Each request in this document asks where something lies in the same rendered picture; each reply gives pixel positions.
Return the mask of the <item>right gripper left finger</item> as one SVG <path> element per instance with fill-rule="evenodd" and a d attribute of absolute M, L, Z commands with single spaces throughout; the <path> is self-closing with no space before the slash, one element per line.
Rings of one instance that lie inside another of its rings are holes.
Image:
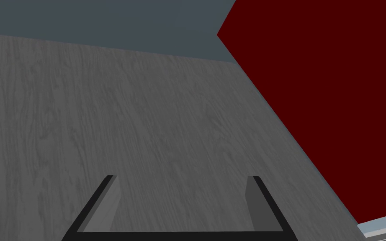
<path fill-rule="evenodd" d="M 120 199 L 118 176 L 106 176 L 76 218 L 76 233 L 109 232 Z"/>

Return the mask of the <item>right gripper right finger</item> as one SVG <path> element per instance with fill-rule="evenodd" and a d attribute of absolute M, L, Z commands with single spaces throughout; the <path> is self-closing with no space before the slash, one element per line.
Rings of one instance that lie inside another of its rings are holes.
<path fill-rule="evenodd" d="M 254 231 L 283 231 L 253 176 L 247 177 L 245 199 Z"/>

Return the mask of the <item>grey wooden door leaf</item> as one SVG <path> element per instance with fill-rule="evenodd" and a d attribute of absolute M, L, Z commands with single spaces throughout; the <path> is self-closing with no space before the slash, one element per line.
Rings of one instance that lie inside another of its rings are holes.
<path fill-rule="evenodd" d="M 0 241 L 61 241 L 107 175 L 112 231 L 252 231 L 257 175 L 299 241 L 366 241 L 239 66 L 0 35 Z"/>

